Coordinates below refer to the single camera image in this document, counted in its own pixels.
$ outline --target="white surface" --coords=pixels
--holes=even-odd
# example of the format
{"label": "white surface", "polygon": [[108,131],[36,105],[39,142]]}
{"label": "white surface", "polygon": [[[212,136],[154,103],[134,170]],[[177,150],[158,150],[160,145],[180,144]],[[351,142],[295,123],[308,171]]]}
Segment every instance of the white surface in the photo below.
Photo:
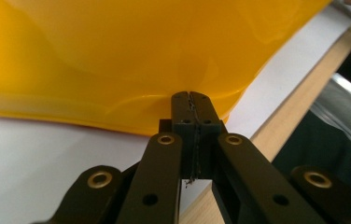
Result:
{"label": "white surface", "polygon": [[[232,112],[228,130],[250,137],[349,24],[331,8],[311,20],[251,84]],[[83,171],[101,164],[124,170],[141,159],[147,140],[72,125],[0,119],[0,223],[47,220]],[[207,183],[183,187],[181,211]]]}

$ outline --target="black linkage bar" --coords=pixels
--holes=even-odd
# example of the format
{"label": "black linkage bar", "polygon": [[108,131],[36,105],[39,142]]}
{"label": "black linkage bar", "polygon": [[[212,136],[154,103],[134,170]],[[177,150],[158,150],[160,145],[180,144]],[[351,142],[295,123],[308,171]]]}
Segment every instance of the black linkage bar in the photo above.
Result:
{"label": "black linkage bar", "polygon": [[212,146],[221,133],[218,118],[210,98],[199,92],[182,91],[172,97],[172,132],[184,141],[181,177],[193,181],[211,179],[213,173]]}
{"label": "black linkage bar", "polygon": [[213,192],[227,223],[325,223],[247,138],[218,143]]}
{"label": "black linkage bar", "polygon": [[328,223],[351,224],[351,188],[335,175],[315,166],[300,166],[291,183]]}
{"label": "black linkage bar", "polygon": [[82,173],[66,192],[53,217],[36,224],[99,224],[114,219],[111,213],[122,188],[122,174],[114,167],[96,166]]}
{"label": "black linkage bar", "polygon": [[177,223],[182,139],[158,133],[148,142],[116,223]]}

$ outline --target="table surface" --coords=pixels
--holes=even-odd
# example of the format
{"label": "table surface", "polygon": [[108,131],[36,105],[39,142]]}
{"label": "table surface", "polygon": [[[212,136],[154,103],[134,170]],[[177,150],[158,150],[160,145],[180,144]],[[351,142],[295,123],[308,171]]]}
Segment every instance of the table surface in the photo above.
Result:
{"label": "table surface", "polygon": [[[332,46],[350,21],[329,7],[309,22],[266,64],[233,110],[228,130],[251,138],[271,160],[351,49],[351,30]],[[101,164],[125,170],[141,159],[147,140],[80,126],[0,119],[0,223],[48,219],[83,171]],[[207,186],[204,181],[183,187],[181,223],[217,223],[200,219],[211,216],[221,220]]]}

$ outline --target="yellow translucent film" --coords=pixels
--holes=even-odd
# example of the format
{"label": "yellow translucent film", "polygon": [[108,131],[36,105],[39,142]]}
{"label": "yellow translucent film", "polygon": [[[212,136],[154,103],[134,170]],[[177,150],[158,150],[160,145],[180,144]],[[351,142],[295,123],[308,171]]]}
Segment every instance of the yellow translucent film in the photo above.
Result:
{"label": "yellow translucent film", "polygon": [[0,0],[0,116],[153,134],[179,91],[222,119],[329,0]]}

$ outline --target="black metal arm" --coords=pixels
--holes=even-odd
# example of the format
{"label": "black metal arm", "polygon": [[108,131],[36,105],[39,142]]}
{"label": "black metal arm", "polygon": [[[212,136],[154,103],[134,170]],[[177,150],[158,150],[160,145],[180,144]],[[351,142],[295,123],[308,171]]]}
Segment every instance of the black metal arm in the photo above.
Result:
{"label": "black metal arm", "polygon": [[[312,174],[316,176],[310,179],[296,175],[299,181],[294,182],[319,183],[320,172]],[[227,133],[207,96],[179,92],[172,97],[172,118],[160,121],[160,131],[150,138],[139,163],[123,173],[108,166],[84,172],[54,216],[42,223],[177,223],[180,181],[197,178],[213,180],[226,223],[344,220],[333,218],[339,216],[333,211],[328,215],[328,203],[308,203],[247,138]]]}

